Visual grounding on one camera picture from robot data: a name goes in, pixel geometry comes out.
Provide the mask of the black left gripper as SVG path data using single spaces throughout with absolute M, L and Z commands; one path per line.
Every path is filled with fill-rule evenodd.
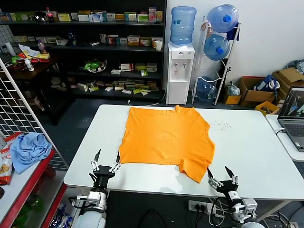
M 110 166 L 98 166 L 98 159 L 101 150 L 97 152 L 94 159 L 91 160 L 91 165 L 93 168 L 93 173 L 89 176 L 93 180 L 93 188 L 107 189 L 107 184 L 110 178 L 115 176 L 115 173 L 120 169 L 120 153 L 118 152 L 116 157 L 116 163 L 113 167 Z

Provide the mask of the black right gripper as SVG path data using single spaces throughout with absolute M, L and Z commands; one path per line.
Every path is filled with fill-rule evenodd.
M 208 173 L 208 183 L 213 189 L 217 189 L 217 192 L 222 193 L 225 197 L 230 197 L 229 193 L 231 191 L 237 191 L 238 189 L 238 176 L 234 175 L 231 169 L 225 166 L 225 169 L 231 178 L 231 180 L 223 180 L 218 182 L 212 175 L 209 168 L 207 168 Z

